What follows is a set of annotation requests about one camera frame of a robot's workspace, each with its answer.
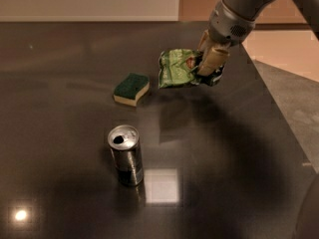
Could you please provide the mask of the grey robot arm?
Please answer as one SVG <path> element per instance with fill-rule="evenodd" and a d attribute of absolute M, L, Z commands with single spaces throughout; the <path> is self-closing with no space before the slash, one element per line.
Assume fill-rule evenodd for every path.
<path fill-rule="evenodd" d="M 242 43 L 255 27 L 262 10 L 275 0 L 220 0 L 211 12 L 208 28 L 198 45 L 202 60 L 197 73 L 210 76 L 225 64 L 231 46 Z M 319 37 L 319 0 L 292 0 Z"/>

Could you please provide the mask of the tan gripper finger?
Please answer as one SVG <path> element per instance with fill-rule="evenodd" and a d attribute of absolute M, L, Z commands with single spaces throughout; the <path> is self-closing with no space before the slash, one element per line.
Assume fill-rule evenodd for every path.
<path fill-rule="evenodd" d="M 211 75 L 216 69 L 223 66 L 229 57 L 227 46 L 213 46 L 202 43 L 199 46 L 199 51 L 202 52 L 202 60 L 199 63 L 197 73 L 204 77 Z"/>
<path fill-rule="evenodd" d="M 209 33 L 207 30 L 204 30 L 201 35 L 200 41 L 198 43 L 197 49 L 199 51 L 204 51 L 208 45 L 208 42 L 209 42 Z"/>

